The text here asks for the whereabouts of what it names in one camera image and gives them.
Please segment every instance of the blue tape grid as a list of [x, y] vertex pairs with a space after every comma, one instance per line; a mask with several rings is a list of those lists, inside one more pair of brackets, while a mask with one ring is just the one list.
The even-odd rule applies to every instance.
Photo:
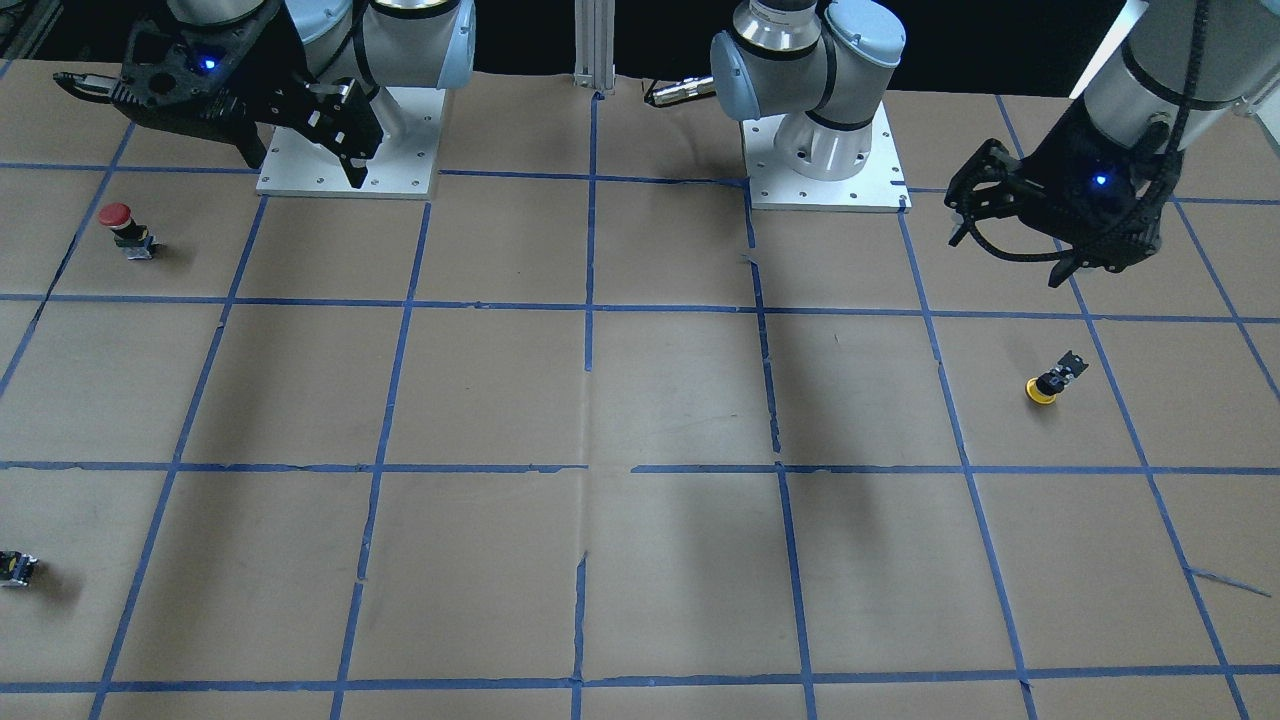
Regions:
[[392, 437], [392, 420], [396, 416], [396, 397], [399, 393], [401, 372], [404, 366], [404, 347], [408, 345], [410, 324], [413, 319], [413, 296], [417, 293], [419, 277], [422, 273], [422, 254], [426, 250], [426, 236], [431, 224], [430, 202], [422, 206], [422, 222], [419, 227], [417, 247], [413, 251], [413, 269], [410, 272], [408, 290], [401, 304], [401, 328], [396, 340], [396, 356], [392, 360], [390, 380], [387, 387], [387, 405], [383, 411], [383, 428], [378, 436], [372, 478], [369, 483], [369, 516], [365, 519], [365, 532], [360, 542], [360, 560], [356, 565], [356, 582], [351, 588], [351, 607], [347, 611], [347, 628], [343, 633], [342, 655], [338, 660], [338, 680], [329, 710], [332, 720], [342, 717], [342, 703], [347, 692], [347, 676], [351, 671], [351, 653], [356, 647], [356, 626], [360, 621], [360, 607], [365, 597], [365, 582], [369, 578], [369, 556], [374, 546], [374, 528], [378, 521], [378, 501], [381, 496], [383, 473], [387, 464], [387, 446]]
[[[1004, 97], [996, 95], [996, 104], [998, 105], [1000, 113], [1005, 119], [1005, 126], [1009, 129], [1009, 135], [1014, 140], [1014, 147], [1018, 152], [1018, 156], [1019, 158], [1024, 156], [1021, 143], [1018, 140], [1018, 131], [1014, 128], [1014, 123], [1009, 117], [1009, 110], [1005, 108]], [[1175, 208], [1178, 208], [1179, 214], [1183, 215], [1183, 222], [1187, 223], [1187, 229], [1189, 232], [1194, 232], [1190, 227], [1190, 222], [1188, 222], [1185, 214], [1181, 211], [1181, 208], [1176, 205], [1176, 202]], [[1055, 243], [1061, 249], [1061, 242], [1055, 240]], [[1217, 286], [1217, 290], [1221, 293], [1222, 300], [1228, 306], [1228, 310], [1233, 315], [1235, 315], [1235, 307], [1231, 305], [1231, 301], [1226, 295], [1226, 290], [1219, 282], [1217, 274], [1213, 270], [1212, 265], [1210, 264], [1208, 256], [1203, 252], [1203, 249], [1201, 247], [1198, 241], [1196, 242], [1196, 247], [1197, 250], [1199, 250], [1201, 259], [1204, 261], [1206, 269], [1208, 269], [1210, 274], [1212, 275], [1213, 282]], [[1129, 406], [1125, 402], [1124, 393], [1120, 391], [1120, 384], [1116, 380], [1115, 373], [1111, 368], [1111, 361], [1107, 357], [1106, 348], [1102, 346], [1102, 337], [1098, 334], [1097, 324], [1089, 316], [1088, 304], [1084, 300], [1084, 293], [1080, 292], [1080, 286], [1079, 283], [1076, 283], [1074, 277], [1070, 278], [1070, 286], [1071, 286], [1071, 292], [1075, 295], [1075, 301], [1080, 306], [1080, 311], [1085, 315], [1084, 323], [1089, 328], [1089, 336], [1093, 340], [1093, 347], [1098, 354], [1098, 363], [1102, 365], [1102, 369], [1106, 373], [1107, 382], [1111, 386], [1111, 393], [1116, 400], [1116, 405], [1119, 405], [1120, 407], [1120, 415], [1124, 418], [1125, 429], [1129, 432], [1129, 438], [1133, 442], [1134, 451], [1138, 454], [1138, 461], [1142, 464], [1144, 469], [1148, 470], [1147, 473], [1144, 473], [1147, 478], [1147, 486], [1151, 488], [1151, 493], [1156, 502], [1156, 507], [1160, 511], [1161, 521], [1165, 525], [1165, 532], [1167, 533], [1169, 541], [1172, 544], [1174, 553], [1178, 556], [1178, 564], [1183, 570], [1183, 578], [1187, 583], [1187, 588], [1190, 592], [1192, 598], [1196, 602], [1196, 609], [1199, 612], [1201, 620], [1204, 624], [1204, 632], [1208, 634], [1210, 644], [1213, 647], [1213, 653], [1217, 656], [1220, 671], [1226, 679], [1228, 689], [1231, 693], [1231, 700], [1235, 702], [1235, 708], [1240, 715], [1240, 720], [1249, 720], [1249, 711], [1244, 706], [1244, 698], [1240, 694], [1239, 684], [1235, 682], [1235, 674], [1233, 673], [1230, 664], [1228, 662], [1226, 652], [1222, 648], [1221, 638], [1219, 638], [1217, 630], [1213, 626], [1213, 620], [1210, 616], [1208, 607], [1206, 606], [1204, 598], [1199, 592], [1199, 584], [1196, 580], [1196, 575], [1190, 570], [1190, 564], [1187, 561], [1187, 553], [1184, 552], [1181, 541], [1178, 537], [1178, 530], [1174, 527], [1172, 516], [1169, 514], [1169, 507], [1165, 503], [1164, 495], [1160, 491], [1160, 486], [1156, 483], [1156, 475], [1149, 471], [1151, 464], [1147, 460], [1147, 452], [1142, 446], [1142, 438], [1139, 437], [1138, 428], [1134, 424], [1133, 416], [1129, 413]], [[1243, 324], [1238, 323], [1238, 327], [1240, 332], [1244, 333], [1245, 341], [1249, 343], [1251, 350], [1254, 350], [1254, 357], [1257, 359], [1260, 366], [1262, 368], [1263, 374], [1266, 374], [1267, 379], [1270, 380], [1271, 378], [1270, 374], [1267, 373], [1266, 365], [1262, 363], [1262, 357], [1257, 354], [1256, 348], [1253, 348], [1253, 343], [1248, 337], [1248, 331], [1244, 328]]]
[[[5, 63], [0, 67], [0, 78], [8, 70], [10, 63]], [[1235, 475], [1235, 474], [1262, 474], [1262, 475], [1280, 475], [1280, 468], [1202, 468], [1202, 466], [1152, 466], [1147, 462], [1146, 456], [1142, 454], [1140, 442], [1137, 437], [1137, 430], [1132, 423], [1132, 418], [1124, 406], [1123, 396], [1120, 395], [1119, 386], [1115, 382], [1114, 374], [1111, 373], [1110, 364], [1106, 360], [1105, 352], [1102, 351], [1101, 340], [1096, 333], [1093, 322], [1098, 319], [1119, 320], [1119, 322], [1174, 322], [1174, 323], [1233, 323], [1238, 325], [1242, 334], [1244, 334], [1254, 359], [1258, 361], [1272, 392], [1276, 391], [1275, 382], [1262, 361], [1261, 355], [1253, 346], [1252, 338], [1248, 334], [1247, 325], [1251, 324], [1277, 324], [1280, 318], [1249, 318], [1240, 316], [1234, 305], [1231, 304], [1225, 288], [1217, 278], [1207, 254], [1199, 243], [1198, 237], [1192, 228], [1189, 219], [1187, 218], [1181, 205], [1183, 204], [1235, 204], [1235, 205], [1280, 205], [1280, 201], [1271, 200], [1231, 200], [1231, 199], [1204, 199], [1204, 197], [1181, 197], [1175, 200], [1175, 208], [1187, 224], [1188, 231], [1192, 234], [1193, 242], [1196, 242], [1197, 250], [1208, 268], [1211, 275], [1213, 277], [1215, 284], [1219, 292], [1222, 295], [1224, 302], [1228, 307], [1228, 315], [1225, 316], [1147, 316], [1147, 315], [1094, 315], [1089, 313], [1087, 305], [1084, 304], [1083, 296], [1079, 290], [1073, 287], [1076, 293], [1078, 302], [1080, 305], [1080, 313], [969, 313], [969, 311], [947, 311], [947, 310], [931, 310], [927, 305], [923, 278], [919, 274], [919, 268], [915, 264], [914, 249], [911, 249], [910, 236], [906, 231], [905, 222], [900, 217], [900, 224], [904, 232], [904, 242], [909, 249], [909, 259], [913, 264], [913, 273], [918, 283], [918, 293], [922, 300], [922, 309], [901, 309], [901, 310], [882, 310], [882, 309], [831, 309], [831, 307], [771, 307], [764, 305], [763, 288], [760, 286], [759, 270], [751, 265], [753, 270], [753, 283], [755, 286], [756, 302], [754, 307], [733, 307], [733, 306], [695, 306], [695, 305], [671, 305], [671, 306], [657, 306], [657, 305], [595, 305], [594, 304], [594, 213], [595, 213], [595, 187], [599, 182], [620, 182], [620, 183], [657, 183], [657, 184], [678, 184], [678, 183], [708, 183], [708, 184], [726, 184], [742, 187], [746, 190], [746, 182], [742, 179], [733, 178], [687, 178], [687, 179], [669, 179], [669, 178], [643, 178], [643, 177], [627, 177], [627, 176], [600, 176], [596, 169], [596, 132], [598, 132], [598, 108], [596, 104], [599, 97], [593, 99], [591, 104], [591, 168], [590, 173], [582, 174], [559, 174], [559, 173], [493, 173], [493, 172], [471, 172], [471, 170], [443, 170], [443, 174], [458, 174], [458, 176], [485, 176], [485, 177], [517, 177], [517, 178], [547, 178], [547, 179], [577, 179], [589, 182], [589, 237], [588, 237], [588, 295], [586, 301], [582, 305], [576, 304], [558, 304], [558, 305], [540, 305], [540, 304], [518, 304], [518, 302], [451, 302], [451, 301], [415, 301], [413, 284], [417, 282], [422, 250], [425, 247], [425, 229], [429, 219], [429, 206], [424, 213], [422, 234], [420, 236], [417, 255], [415, 259], [415, 269], [411, 277], [411, 287], [404, 301], [397, 300], [342, 300], [342, 299], [241, 299], [237, 296], [237, 290], [239, 279], [243, 274], [244, 266], [248, 261], [250, 252], [252, 250], [253, 238], [257, 232], [257, 227], [261, 220], [262, 211], [265, 210], [265, 199], [260, 204], [259, 214], [253, 223], [253, 229], [246, 242], [244, 252], [242, 254], [241, 263], [238, 265], [236, 279], [233, 281], [232, 288], [227, 297], [151, 297], [151, 296], [79, 296], [79, 295], [51, 295], [54, 284], [56, 284], [58, 277], [60, 277], [61, 270], [65, 269], [69, 261], [78, 238], [82, 236], [93, 208], [101, 199], [101, 193], [105, 191], [106, 184], [114, 173], [128, 172], [128, 173], [229, 173], [229, 174], [252, 174], [255, 170], [242, 169], [242, 168], [169, 168], [169, 167], [122, 167], [119, 165], [119, 159], [123, 155], [124, 146], [128, 142], [128, 137], [132, 133], [132, 126], [125, 132], [125, 137], [109, 165], [58, 165], [58, 164], [32, 164], [32, 163], [0, 163], [0, 169], [58, 169], [58, 170], [84, 170], [84, 172], [102, 172], [105, 177], [99, 187], [99, 192], [86, 211], [86, 215], [73, 238], [72, 246], [68, 247], [68, 252], [63, 259], [59, 272], [55, 274], [55, 281], [51, 283], [49, 292], [45, 296], [38, 295], [0, 295], [0, 301], [41, 301], [41, 310], [47, 302], [58, 301], [99, 301], [99, 302], [172, 302], [172, 304], [220, 304], [223, 306], [223, 319], [225, 322], [234, 305], [319, 305], [319, 306], [379, 306], [379, 307], [402, 307], [402, 327], [401, 336], [398, 340], [398, 348], [396, 360], [393, 364], [392, 382], [388, 389], [388, 406], [384, 416], [383, 433], [379, 438], [379, 459], [374, 465], [284, 465], [284, 464], [193, 464], [182, 462], [180, 455], [186, 445], [187, 434], [193, 423], [196, 410], [204, 387], [207, 382], [209, 372], [211, 370], [214, 357], [218, 351], [218, 346], [221, 340], [221, 328], [215, 332], [214, 340], [210, 345], [210, 351], [206, 355], [206, 363], [201, 373], [201, 379], [197, 383], [196, 392], [193, 393], [192, 402], [188, 407], [187, 420], [182, 434], [179, 436], [179, 445], [174, 452], [174, 460], [172, 462], [46, 462], [46, 461], [20, 461], [20, 460], [8, 460], [0, 461], [0, 469], [4, 468], [32, 468], [32, 469], [45, 469], [45, 470], [58, 470], [69, 468], [83, 468], [83, 469], [100, 469], [100, 470], [119, 470], [119, 471], [138, 471], [138, 470], [165, 470], [166, 479], [161, 496], [157, 500], [156, 511], [152, 518], [152, 524], [148, 528], [148, 534], [146, 543], [143, 546], [142, 557], [140, 557], [140, 564], [134, 575], [134, 582], [131, 587], [129, 598], [125, 603], [125, 610], [122, 614], [120, 625], [116, 632], [116, 637], [113, 642], [111, 652], [108, 657], [106, 667], [104, 669], [102, 679], [96, 683], [0, 683], [0, 693], [93, 693], [95, 703], [91, 711], [91, 719], [99, 717], [101, 714], [102, 701], [105, 694], [116, 692], [193, 692], [193, 691], [227, 691], [227, 692], [293, 692], [293, 691], [311, 691], [311, 692], [333, 692], [334, 697], [334, 711], [333, 716], [338, 717], [340, 715], [340, 696], [347, 691], [376, 691], [376, 689], [518, 689], [518, 688], [568, 688], [573, 693], [572, 703], [572, 716], [573, 720], [579, 720], [581, 716], [581, 689], [582, 688], [611, 688], [611, 687], [690, 687], [690, 685], [755, 685], [755, 684], [800, 684], [805, 688], [806, 697], [806, 711], [810, 719], [817, 719], [817, 707], [814, 701], [813, 687], [818, 684], [847, 684], [847, 683], [932, 683], [932, 682], [983, 682], [983, 680], [1019, 680], [1024, 689], [1024, 700], [1028, 703], [1028, 714], [1034, 717], [1034, 705], [1030, 700], [1030, 692], [1028, 689], [1029, 680], [1048, 679], [1048, 678], [1117, 678], [1117, 676], [1184, 676], [1184, 675], [1219, 675], [1225, 676], [1231, 687], [1233, 698], [1236, 701], [1236, 706], [1240, 710], [1242, 717], [1248, 717], [1244, 710], [1243, 701], [1240, 700], [1239, 691], [1235, 687], [1234, 678], [1236, 675], [1276, 675], [1280, 674], [1280, 665], [1230, 665], [1226, 661], [1225, 655], [1221, 652], [1221, 644], [1213, 634], [1208, 614], [1204, 610], [1203, 601], [1199, 598], [1198, 587], [1196, 582], [1188, 577], [1188, 585], [1197, 600], [1197, 605], [1202, 611], [1202, 618], [1206, 621], [1206, 628], [1213, 638], [1215, 650], [1219, 652], [1220, 662], [1217, 665], [1193, 665], [1193, 666], [1129, 666], [1129, 667], [1050, 667], [1050, 669], [1027, 669], [1020, 659], [1015, 665], [1014, 670], [969, 670], [969, 671], [920, 671], [920, 673], [852, 673], [852, 674], [836, 674], [836, 673], [813, 673], [808, 656], [808, 633], [804, 620], [803, 609], [803, 588], [800, 585], [797, 553], [795, 547], [794, 525], [790, 512], [790, 493], [787, 488], [787, 474], [804, 474], [804, 473], [884, 473], [884, 474], [916, 474], [916, 473], [963, 473], [970, 484], [972, 498], [975, 503], [975, 511], [979, 516], [979, 525], [983, 530], [984, 542], [988, 543], [988, 559], [993, 562], [993, 578], [997, 584], [997, 591], [1002, 596], [1002, 610], [1005, 611], [1006, 624], [1010, 630], [1010, 642], [1014, 648], [1015, 656], [1020, 655], [1018, 647], [1016, 633], [1012, 625], [1011, 611], [1007, 607], [1007, 598], [1004, 597], [1002, 580], [998, 573], [998, 565], [995, 564], [993, 548], [989, 544], [989, 533], [986, 528], [984, 516], [980, 509], [980, 497], [977, 495], [977, 487], [973, 484], [973, 475], [978, 473], [984, 474], [1138, 474], [1146, 475], [1148, 483], [1151, 484], [1152, 492], [1156, 495], [1157, 505], [1160, 506], [1162, 518], [1166, 523], [1166, 529], [1169, 529], [1172, 542], [1175, 543], [1175, 550], [1179, 553], [1179, 560], [1183, 562], [1184, 569], [1187, 568], [1185, 557], [1181, 555], [1181, 547], [1178, 544], [1176, 534], [1172, 530], [1172, 523], [1169, 519], [1167, 510], [1160, 497], [1158, 487], [1156, 486], [1155, 478], [1164, 474], [1202, 474], [1202, 475]], [[1006, 123], [1009, 122], [1007, 113], [1004, 109], [1001, 99], [997, 97], [997, 102], [1001, 106], [1002, 114], [1005, 114]], [[1012, 132], [1010, 124], [1010, 132], [1014, 135], [1015, 146], [1018, 146], [1016, 135]], [[911, 188], [915, 192], [937, 193], [942, 192], [938, 188]], [[754, 229], [750, 225], [750, 209], [749, 209], [749, 192], [745, 193], [746, 208], [748, 208], [748, 232], [749, 232], [749, 246], [754, 247]], [[259, 682], [246, 682], [246, 680], [229, 680], [229, 682], [115, 682], [111, 679], [114, 673], [114, 665], [119, 659], [119, 651], [123, 647], [123, 641], [125, 632], [128, 629], [129, 618], [132, 616], [133, 606], [137, 601], [138, 592], [141, 589], [141, 583], [146, 574], [146, 565], [150, 560], [150, 553], [154, 548], [156, 534], [159, 532], [160, 521], [163, 519], [164, 507], [172, 491], [173, 479], [179, 471], [253, 471], [253, 473], [273, 473], [273, 471], [317, 471], [317, 473], [371, 473], [374, 479], [370, 488], [370, 515], [366, 521], [366, 533], [361, 546], [361, 562], [360, 562], [360, 578], [365, 577], [365, 570], [367, 570], [369, 559], [369, 541], [372, 537], [374, 520], [376, 519], [376, 505], [378, 493], [380, 488], [380, 478], [387, 473], [556, 473], [570, 468], [584, 468], [582, 465], [411, 465], [411, 464], [387, 464], [385, 460], [385, 445], [389, 438], [390, 420], [394, 410], [394, 395], [398, 387], [399, 366], [403, 360], [404, 342], [407, 340], [407, 332], [410, 325], [410, 318], [412, 309], [415, 307], [474, 307], [474, 309], [493, 309], [493, 310], [563, 310], [563, 311], [585, 311], [588, 316], [588, 346], [585, 365], [590, 369], [590, 338], [591, 338], [591, 315], [596, 311], [604, 313], [628, 313], [628, 311], [662, 311], [662, 313], [741, 313], [750, 314], [755, 313], [760, 328], [762, 340], [762, 360], [764, 361], [765, 370], [765, 392], [769, 396], [769, 410], [771, 410], [771, 429], [774, 441], [774, 450], [780, 447], [780, 436], [777, 429], [776, 407], [772, 398], [772, 372], [771, 361], [768, 354], [768, 338], [767, 338], [767, 323], [765, 316], [773, 314], [831, 314], [831, 315], [899, 315], [899, 316], [920, 316], [925, 320], [925, 325], [931, 332], [931, 342], [933, 343], [934, 352], [941, 360], [941, 350], [937, 345], [936, 333], [933, 333], [932, 319], [938, 316], [957, 316], [957, 318], [1027, 318], [1027, 319], [1062, 319], [1062, 320], [1084, 320], [1089, 324], [1091, 332], [1093, 333], [1094, 343], [1097, 346], [1098, 354], [1103, 357], [1103, 368], [1108, 375], [1108, 380], [1112, 386], [1112, 391], [1121, 405], [1121, 411], [1125, 416], [1126, 424], [1130, 430], [1130, 436], [1135, 443], [1135, 448], [1142, 459], [1140, 466], [980, 466], [972, 465], [968, 462], [968, 457], [964, 452], [964, 441], [959, 432], [957, 418], [955, 415], [955, 406], [950, 397], [950, 387], [946, 380], [945, 369], [940, 365], [940, 380], [943, 384], [945, 396], [948, 401], [948, 413], [951, 415], [952, 427], [956, 433], [957, 450], [961, 455], [960, 465], [942, 465], [942, 466], [818, 466], [818, 465], [783, 465], [777, 462], [772, 466], [769, 465], [684, 465], [684, 466], [662, 466], [662, 465], [644, 465], [637, 466], [632, 471], [636, 473], [774, 473], [780, 482], [780, 500], [783, 509], [783, 523], [785, 532], [787, 536], [787, 550], [788, 550], [788, 562], [791, 568], [791, 580], [792, 592], [796, 603], [796, 623], [797, 623], [797, 635], [801, 647], [801, 673], [800, 674], [781, 674], [781, 675], [754, 675], [754, 676], [732, 676], [732, 675], [698, 675], [698, 676], [625, 676], [625, 678], [607, 678], [598, 680], [584, 680], [581, 675], [581, 662], [582, 662], [582, 647], [584, 647], [584, 618], [585, 618], [585, 582], [586, 582], [586, 559], [577, 568], [576, 588], [577, 600], [575, 607], [575, 666], [573, 675], [570, 678], [502, 678], [502, 679], [388, 679], [388, 680], [349, 680], [346, 676], [349, 669], [349, 655], [355, 642], [355, 629], [358, 619], [360, 611], [360, 598], [362, 592], [362, 584], [357, 580], [352, 592], [352, 606], [348, 612], [348, 624], [344, 633], [344, 647], [342, 661], [339, 666], [338, 678], [333, 682], [278, 682], [278, 683], [259, 683]], [[0, 393], [3, 393], [4, 387], [6, 387], [9, 379], [13, 375], [13, 370], [20, 360], [20, 354], [24, 351], [27, 343], [31, 340], [31, 334], [36, 328], [38, 322], [37, 316], [33, 318], [28, 332], [24, 336], [19, 350], [15, 351], [14, 357], [10, 360], [6, 368], [5, 375], [0, 379]]]
[[1000, 611], [1005, 618], [1005, 630], [1009, 633], [1009, 646], [1014, 657], [1014, 670], [1023, 692], [1023, 705], [1027, 708], [1028, 720], [1037, 720], [1036, 700], [1032, 697], [1030, 676], [1027, 674], [1027, 661], [1023, 657], [1021, 641], [1018, 637], [1018, 626], [1014, 623], [1014, 610], [1009, 602], [1009, 592], [1005, 588], [1005, 577], [1000, 569], [1000, 557], [996, 555], [996, 543], [991, 537], [991, 528], [987, 524], [987, 512], [982, 505], [982, 495], [978, 492], [978, 480], [974, 478], [973, 468], [969, 464], [969, 452], [964, 445], [964, 432], [960, 428], [960, 416], [956, 414], [955, 398], [951, 395], [951, 383], [947, 379], [946, 364], [942, 359], [942, 347], [938, 345], [938, 333], [933, 324], [933, 314], [929, 311], [929, 299], [924, 291], [924, 277], [920, 274], [919, 260], [915, 255], [915, 246], [911, 242], [911, 232], [906, 227], [905, 208], [897, 214], [899, 228], [902, 232], [902, 242], [906, 245], [906, 256], [911, 264], [911, 275], [915, 278], [915, 291], [920, 297], [920, 309], [924, 313], [924, 327], [929, 334], [929, 345], [933, 348], [933, 359], [938, 364], [938, 382], [942, 386], [942, 397], [947, 406], [947, 415], [951, 420], [951, 432], [955, 436], [956, 452], [960, 456], [960, 468], [964, 471], [965, 484], [969, 488], [969, 501], [973, 503], [974, 518], [978, 523], [978, 532], [982, 534], [982, 544], [987, 552], [987, 564], [991, 566], [991, 577], [996, 585], [996, 597], [1000, 600]]
[[169, 495], [173, 492], [173, 484], [178, 477], [178, 465], [182, 462], [182, 454], [187, 447], [187, 437], [191, 434], [191, 427], [196, 421], [196, 413], [200, 410], [200, 400], [205, 393], [205, 387], [209, 384], [209, 375], [214, 368], [214, 359], [218, 356], [218, 348], [223, 342], [227, 320], [230, 316], [232, 307], [234, 307], [232, 299], [236, 297], [236, 291], [239, 290], [241, 279], [244, 277], [244, 268], [248, 265], [250, 254], [253, 251], [253, 240], [257, 237], [257, 229], [262, 223], [264, 213], [266, 213], [266, 197], [259, 201], [257, 214], [253, 217], [253, 225], [250, 228], [248, 238], [244, 241], [244, 250], [241, 252], [239, 264], [236, 268], [236, 275], [232, 279], [232, 286], [227, 291], [227, 301], [223, 304], [223, 311], [219, 316], [218, 328], [214, 329], [214, 337], [209, 343], [209, 351], [205, 354], [205, 364], [200, 370], [200, 379], [196, 382], [196, 389], [187, 406], [187, 416], [182, 423], [182, 430], [178, 434], [178, 443], [173, 450], [173, 460], [170, 461], [168, 473], [165, 473], [164, 484], [160, 489], [160, 497], [156, 500], [156, 507], [151, 515], [151, 525], [147, 528], [147, 537], [142, 543], [142, 555], [138, 559], [138, 566], [133, 574], [133, 583], [129, 585], [129, 594], [124, 602], [124, 610], [120, 614], [120, 623], [116, 626], [115, 638], [111, 641], [111, 650], [106, 656], [106, 665], [102, 667], [102, 679], [93, 694], [93, 706], [88, 715], [90, 720], [99, 720], [102, 715], [102, 705], [106, 702], [106, 693], [111, 687], [115, 665], [120, 659], [120, 650], [124, 647], [124, 638], [128, 634], [129, 623], [133, 619], [133, 610], [137, 605], [138, 594], [142, 592], [142, 582], [146, 579], [147, 565], [151, 561], [151, 552], [155, 550], [156, 537], [160, 533], [160, 524], [164, 520]]

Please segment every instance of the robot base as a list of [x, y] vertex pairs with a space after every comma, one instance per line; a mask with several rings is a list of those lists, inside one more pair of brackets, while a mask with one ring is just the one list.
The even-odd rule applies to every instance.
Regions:
[[257, 178], [259, 195], [293, 197], [369, 197], [390, 200], [429, 200], [435, 186], [435, 159], [444, 120], [444, 90], [422, 87], [384, 87], [399, 104], [398, 122], [403, 132], [383, 142], [369, 161], [369, 177], [362, 187], [347, 184], [338, 159], [288, 128], [276, 128], [271, 150]]
[[742, 152], [751, 177], [751, 208], [759, 210], [838, 210], [897, 213], [910, 210], [897, 146], [882, 104], [872, 120], [872, 151], [861, 172], [845, 181], [818, 181], [792, 170], [773, 149], [782, 115], [742, 123]]

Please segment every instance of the grid square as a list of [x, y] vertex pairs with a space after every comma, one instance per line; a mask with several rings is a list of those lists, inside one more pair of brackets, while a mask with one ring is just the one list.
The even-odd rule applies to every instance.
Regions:
[[387, 459], [580, 464], [585, 391], [579, 313], [416, 309]]
[[[911, 246], [920, 265], [920, 279], [933, 310], [979, 310], [997, 313], [1079, 313], [1075, 295], [1066, 284], [1048, 287], [1048, 263], [1004, 263], [965, 238], [951, 247], [955, 231], [952, 211], [942, 195], [918, 195], [906, 215]], [[997, 247], [1010, 252], [1048, 252], [1048, 236], [1027, 228], [1014, 218], [979, 223], [978, 229]]]
[[41, 717], [42, 720], [83, 720], [93, 706], [90, 693], [9, 693], [0, 694], [0, 717]]
[[41, 561], [31, 587], [5, 591], [0, 682], [102, 676], [163, 483], [163, 473], [0, 470], [3, 547]]
[[[1280, 591], [1275, 477], [1161, 475], [1161, 493], [1194, 566]], [[1280, 609], [1275, 600], [1197, 580], [1226, 657], [1236, 665], [1280, 664]]]
[[[1083, 320], [938, 318], [934, 327], [970, 462], [1138, 465]], [[1053, 405], [1036, 405], [1027, 397], [1027, 380], [1068, 350], [1091, 369]]]
[[919, 318], [771, 315], [768, 323], [787, 462], [960, 462]]
[[1239, 716], [1226, 679], [1221, 676], [1036, 680], [1034, 693], [1037, 714], [1044, 720], [1204, 720]]
[[595, 301], [753, 306], [744, 208], [737, 187], [600, 183]]
[[1239, 328], [1100, 322], [1098, 333], [1153, 465], [1280, 465], [1280, 405]]
[[351, 676], [572, 673], [581, 493], [573, 470], [383, 475]]
[[367, 497], [367, 475], [179, 474], [115, 679], [332, 679]]
[[978, 487], [1029, 667], [1217, 662], [1144, 478]]
[[593, 91], [568, 76], [471, 73], [471, 82], [449, 95], [442, 169], [590, 170]]
[[54, 85], [56, 72], [114, 77], [120, 65], [37, 60], [10, 65], [0, 81], [0, 108], [20, 110], [5, 113], [0, 123], [0, 161], [106, 165], [129, 120], [110, 105], [72, 97]]
[[49, 290], [101, 182], [102, 173], [0, 169], [0, 292]]
[[584, 675], [796, 673], [774, 475], [596, 471]]
[[1014, 146], [989, 95], [890, 91], [884, 110], [910, 187], [946, 187], [988, 137]]
[[741, 126], [719, 102], [644, 104], [645, 81], [617, 78], [599, 104], [599, 172], [644, 178], [744, 178]]
[[593, 465], [774, 460], [753, 316], [596, 313], [590, 402]]
[[582, 720], [781, 720], [805, 716], [800, 685], [586, 688]]
[[1184, 205], [1187, 219], [1240, 315], [1280, 316], [1280, 206]]
[[815, 673], [1014, 666], [963, 475], [790, 486]]
[[1280, 675], [1236, 675], [1249, 717], [1280, 717]]
[[8, 368], [9, 360], [22, 343], [22, 336], [27, 333], [27, 325], [36, 314], [38, 302], [19, 302], [6, 300], [0, 302], [0, 366]]
[[570, 716], [570, 702], [567, 691], [360, 691], [343, 697], [342, 716], [346, 720], [563, 720]]
[[920, 309], [897, 215], [771, 210], [751, 225], [769, 307]]
[[239, 295], [404, 300], [421, 229], [421, 202], [273, 197]]
[[1093, 314], [1228, 315], [1222, 295], [1196, 250], [1178, 209], [1165, 205], [1160, 222], [1164, 245], [1142, 264], [1111, 274], [1088, 269], [1074, 275]]
[[237, 306], [184, 460], [372, 462], [401, 310]]
[[581, 181], [442, 176], [417, 296], [582, 302], [586, 200]]
[[1280, 200], [1280, 156], [1257, 118], [1225, 113], [1187, 150], [1180, 197]]
[[50, 304], [0, 397], [0, 456], [169, 461], [219, 310]]
[[[271, 143], [273, 127], [257, 126], [257, 136], [262, 145]], [[227, 168], [248, 170], [244, 159], [234, 145], [214, 142], [198, 137], [187, 137], [172, 132], [138, 127], [129, 137], [129, 146], [120, 155], [120, 165], [127, 168]], [[246, 172], [256, 177], [256, 172]]]
[[332, 705], [323, 692], [111, 693], [102, 720], [325, 720]]
[[1018, 683], [895, 683], [818, 685], [818, 712], [859, 720], [1023, 720], [1027, 707]]
[[[151, 261], [131, 261], [97, 210], [124, 202], [161, 245]], [[223, 297], [248, 240], [257, 197], [241, 176], [116, 173], [58, 282], [56, 295]]]

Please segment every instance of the metal post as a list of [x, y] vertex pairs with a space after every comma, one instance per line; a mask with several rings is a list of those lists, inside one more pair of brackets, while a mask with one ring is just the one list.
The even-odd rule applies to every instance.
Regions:
[[573, 81], [581, 87], [613, 92], [614, 0], [575, 0], [577, 61]]

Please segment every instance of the white mounting plate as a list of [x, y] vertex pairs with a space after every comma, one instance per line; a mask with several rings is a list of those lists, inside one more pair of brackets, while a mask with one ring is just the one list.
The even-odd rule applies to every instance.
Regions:
[[429, 200], [444, 119], [444, 90], [384, 87], [403, 109], [406, 132], [369, 161], [364, 187], [351, 187], [338, 159], [288, 128], [275, 128], [257, 178], [259, 195]]
[[751, 208], [897, 213], [911, 209], [897, 146], [881, 104], [872, 120], [872, 151], [861, 172], [846, 181], [817, 181], [787, 167], [773, 150], [782, 115], [742, 123], [742, 154], [751, 177]]

